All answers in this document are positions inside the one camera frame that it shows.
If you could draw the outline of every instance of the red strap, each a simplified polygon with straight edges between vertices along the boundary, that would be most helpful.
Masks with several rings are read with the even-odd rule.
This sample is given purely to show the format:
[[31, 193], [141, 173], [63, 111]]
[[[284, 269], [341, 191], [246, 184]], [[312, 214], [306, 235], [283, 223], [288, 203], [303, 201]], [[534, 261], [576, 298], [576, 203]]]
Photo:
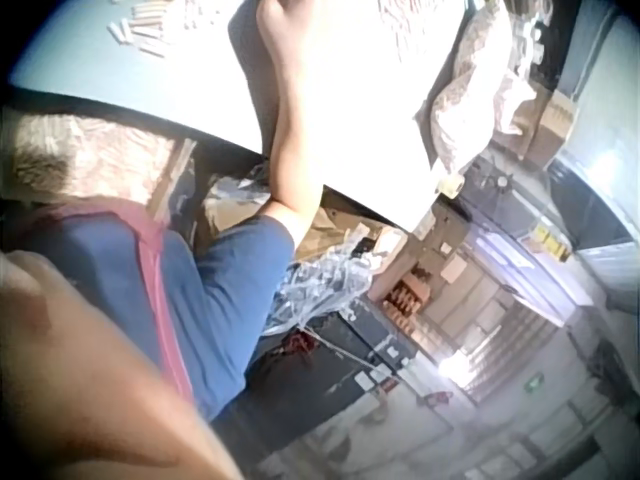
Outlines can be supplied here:
[[18, 236], [64, 218], [104, 213], [116, 215], [136, 234], [140, 271], [154, 314], [165, 374], [178, 393], [192, 402], [191, 382], [173, 329], [162, 279], [160, 261], [164, 247], [163, 225], [154, 222], [140, 204], [118, 198], [97, 198], [39, 209], [22, 225]]

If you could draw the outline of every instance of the table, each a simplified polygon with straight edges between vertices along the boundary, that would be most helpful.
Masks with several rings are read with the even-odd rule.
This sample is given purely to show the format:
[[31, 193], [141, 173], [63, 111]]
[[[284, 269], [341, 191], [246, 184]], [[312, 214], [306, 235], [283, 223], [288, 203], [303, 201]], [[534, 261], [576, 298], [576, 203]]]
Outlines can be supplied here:
[[[200, 48], [165, 59], [120, 46], [108, 32], [107, 24], [130, 17], [135, 3], [65, 2], [33, 39], [10, 83], [126, 107], [268, 152], [277, 92], [256, 29], [255, 2], [228, 0]], [[381, 31], [377, 2], [367, 2], [366, 10], [361, 2], [341, 5], [348, 30], [358, 35], [340, 49], [341, 65], [350, 73], [334, 79], [332, 95], [343, 95], [341, 104], [349, 108], [336, 112], [337, 133], [323, 152], [324, 181], [411, 232], [445, 175], [440, 162], [430, 167], [413, 119], [435, 74], [418, 79], [399, 67], [395, 45]], [[356, 5], [357, 12], [348, 10]], [[442, 63], [434, 63], [437, 74]], [[422, 81], [429, 86], [426, 93]]]

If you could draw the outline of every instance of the green sign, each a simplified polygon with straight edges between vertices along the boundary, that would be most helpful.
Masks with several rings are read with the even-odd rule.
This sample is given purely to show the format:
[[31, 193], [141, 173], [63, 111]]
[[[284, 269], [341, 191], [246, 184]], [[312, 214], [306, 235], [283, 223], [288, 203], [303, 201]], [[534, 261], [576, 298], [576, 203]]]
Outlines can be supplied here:
[[542, 372], [536, 373], [531, 379], [524, 384], [524, 391], [527, 393], [533, 393], [539, 389], [544, 383], [544, 374]]

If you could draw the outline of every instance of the blue shirt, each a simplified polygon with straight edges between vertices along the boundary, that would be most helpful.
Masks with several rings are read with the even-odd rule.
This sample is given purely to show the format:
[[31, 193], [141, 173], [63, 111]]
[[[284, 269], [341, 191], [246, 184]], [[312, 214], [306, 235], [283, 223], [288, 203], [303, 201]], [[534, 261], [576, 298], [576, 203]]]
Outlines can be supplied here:
[[[21, 248], [47, 257], [162, 368], [129, 227], [108, 214], [73, 217], [39, 231]], [[199, 258], [177, 233], [165, 233], [167, 303], [197, 408], [207, 420], [244, 389], [244, 372], [293, 253], [287, 230], [266, 216], [224, 231]]]

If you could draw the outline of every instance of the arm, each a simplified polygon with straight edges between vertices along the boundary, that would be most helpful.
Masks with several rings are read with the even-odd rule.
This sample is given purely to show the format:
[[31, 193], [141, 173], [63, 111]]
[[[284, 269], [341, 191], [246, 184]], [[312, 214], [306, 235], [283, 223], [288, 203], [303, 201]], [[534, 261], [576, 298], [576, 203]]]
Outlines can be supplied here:
[[263, 0], [258, 26], [274, 63], [280, 105], [271, 151], [271, 199], [262, 210], [282, 223], [296, 246], [322, 196], [322, 144], [330, 141], [330, 118], [320, 88], [326, 45], [326, 3], [296, 0], [283, 7]]
[[241, 478], [195, 409], [43, 257], [0, 253], [0, 310], [3, 419], [31, 464], [60, 479]]

